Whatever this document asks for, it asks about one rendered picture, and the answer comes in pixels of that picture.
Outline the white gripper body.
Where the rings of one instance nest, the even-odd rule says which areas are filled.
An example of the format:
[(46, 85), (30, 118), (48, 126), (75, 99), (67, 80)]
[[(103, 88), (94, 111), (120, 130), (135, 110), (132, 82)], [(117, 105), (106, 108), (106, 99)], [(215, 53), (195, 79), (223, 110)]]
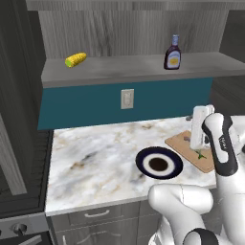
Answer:
[(190, 148), (193, 150), (201, 150), (208, 148), (210, 142), (208, 136), (202, 129), (202, 123), (210, 115), (214, 113), (214, 106), (208, 104), (206, 106), (195, 106), (192, 114)]

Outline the wooden cutting board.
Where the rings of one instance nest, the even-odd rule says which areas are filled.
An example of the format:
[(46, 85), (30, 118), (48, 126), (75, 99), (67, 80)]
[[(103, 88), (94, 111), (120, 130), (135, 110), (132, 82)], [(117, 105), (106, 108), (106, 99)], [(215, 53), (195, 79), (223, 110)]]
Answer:
[(190, 135), (191, 133), (186, 130), (178, 135), (166, 139), (165, 143), (202, 172), (208, 173), (214, 170), (212, 151), (209, 148), (201, 149), (201, 153), (207, 157), (207, 159), (198, 159), (198, 154), (195, 153), (189, 146), (190, 142), (184, 141), (184, 136), (190, 138)]

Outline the dark blue round plate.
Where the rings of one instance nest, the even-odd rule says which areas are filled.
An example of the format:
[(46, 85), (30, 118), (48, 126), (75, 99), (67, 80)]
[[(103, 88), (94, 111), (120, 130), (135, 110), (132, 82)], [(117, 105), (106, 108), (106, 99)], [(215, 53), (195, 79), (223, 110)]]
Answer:
[(179, 155), (160, 146), (142, 149), (137, 154), (135, 163), (144, 175), (159, 180), (172, 179), (183, 170), (183, 161)]

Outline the dark condiment bottle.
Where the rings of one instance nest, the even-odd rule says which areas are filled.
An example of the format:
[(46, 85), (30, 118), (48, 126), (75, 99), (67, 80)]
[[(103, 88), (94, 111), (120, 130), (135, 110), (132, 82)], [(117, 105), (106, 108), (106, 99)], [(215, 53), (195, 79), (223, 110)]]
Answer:
[(171, 46), (167, 49), (165, 55), (164, 68), (166, 70), (178, 70), (181, 62), (181, 51), (178, 47), (179, 35), (172, 36)]

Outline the grey open cabinet shelf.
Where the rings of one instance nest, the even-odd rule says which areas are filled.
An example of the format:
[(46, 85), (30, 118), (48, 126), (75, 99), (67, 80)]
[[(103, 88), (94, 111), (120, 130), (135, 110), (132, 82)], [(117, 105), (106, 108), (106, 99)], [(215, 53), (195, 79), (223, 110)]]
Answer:
[[(245, 63), (219, 52), (229, 11), (245, 0), (27, 0), (37, 11), (46, 88), (245, 75)], [(178, 70), (164, 68), (179, 35)], [(65, 59), (86, 53), (68, 68)]]

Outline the grey drawer front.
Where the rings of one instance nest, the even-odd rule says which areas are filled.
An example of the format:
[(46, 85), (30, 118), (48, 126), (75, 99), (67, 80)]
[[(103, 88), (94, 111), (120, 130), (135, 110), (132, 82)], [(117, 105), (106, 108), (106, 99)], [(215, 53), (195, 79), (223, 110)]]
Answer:
[(139, 209), (139, 202), (120, 204), (88, 211), (72, 212), (68, 215), (68, 220), (72, 226), (85, 226), (97, 224), (103, 221), (137, 217), (139, 214)]

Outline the yellow corn cob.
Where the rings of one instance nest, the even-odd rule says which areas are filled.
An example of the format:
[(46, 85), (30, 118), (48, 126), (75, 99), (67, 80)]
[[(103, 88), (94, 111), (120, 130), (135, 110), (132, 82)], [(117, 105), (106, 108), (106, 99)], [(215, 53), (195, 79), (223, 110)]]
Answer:
[(68, 68), (73, 68), (78, 64), (80, 64), (81, 62), (83, 62), (86, 59), (86, 57), (87, 57), (86, 53), (74, 54), (72, 56), (68, 56), (65, 59), (65, 64)]

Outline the grey cupboard door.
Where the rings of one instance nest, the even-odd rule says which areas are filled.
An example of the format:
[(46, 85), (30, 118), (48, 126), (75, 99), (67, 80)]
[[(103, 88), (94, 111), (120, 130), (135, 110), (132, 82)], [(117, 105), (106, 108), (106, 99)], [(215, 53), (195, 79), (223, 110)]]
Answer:
[(56, 233), (58, 245), (136, 245), (138, 219), (129, 218)]

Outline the dark range hood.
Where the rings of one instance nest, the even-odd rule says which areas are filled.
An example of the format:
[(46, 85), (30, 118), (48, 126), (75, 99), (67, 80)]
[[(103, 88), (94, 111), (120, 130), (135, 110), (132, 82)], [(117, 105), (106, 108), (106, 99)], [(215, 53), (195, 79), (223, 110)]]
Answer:
[(0, 0), (0, 168), (13, 195), (28, 191), (45, 61), (38, 12)]

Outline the dark stove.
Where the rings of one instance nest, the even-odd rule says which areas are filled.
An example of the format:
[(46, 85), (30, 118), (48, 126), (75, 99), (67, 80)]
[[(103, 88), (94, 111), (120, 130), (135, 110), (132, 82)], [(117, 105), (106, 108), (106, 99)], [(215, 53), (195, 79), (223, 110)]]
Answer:
[[(36, 235), (42, 237), (37, 245), (54, 244), (45, 214), (53, 136), (53, 130), (37, 131), (27, 194), (11, 195), (0, 170), (0, 245), (19, 245)], [(12, 231), (16, 223), (27, 226), (24, 235)]]

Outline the round stove knob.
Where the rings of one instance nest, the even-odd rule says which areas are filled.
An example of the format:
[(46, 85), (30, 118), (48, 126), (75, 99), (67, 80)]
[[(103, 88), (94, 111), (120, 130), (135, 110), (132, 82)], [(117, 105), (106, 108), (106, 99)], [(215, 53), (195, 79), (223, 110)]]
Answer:
[(16, 223), (12, 226), (12, 231), (17, 235), (22, 236), (27, 231), (27, 226), (25, 224)]

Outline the white wall outlet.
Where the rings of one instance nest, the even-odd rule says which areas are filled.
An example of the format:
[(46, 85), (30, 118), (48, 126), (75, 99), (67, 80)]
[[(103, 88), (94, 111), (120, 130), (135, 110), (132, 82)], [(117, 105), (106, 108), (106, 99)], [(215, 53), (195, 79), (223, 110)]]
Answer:
[(121, 109), (131, 109), (134, 106), (134, 90), (121, 90)]

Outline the dark wall cabinet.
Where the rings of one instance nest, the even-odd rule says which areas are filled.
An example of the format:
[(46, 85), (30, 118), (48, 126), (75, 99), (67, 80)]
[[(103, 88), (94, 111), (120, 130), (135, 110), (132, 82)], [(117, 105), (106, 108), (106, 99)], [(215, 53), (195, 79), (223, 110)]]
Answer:
[(219, 52), (245, 63), (245, 11), (229, 11)]

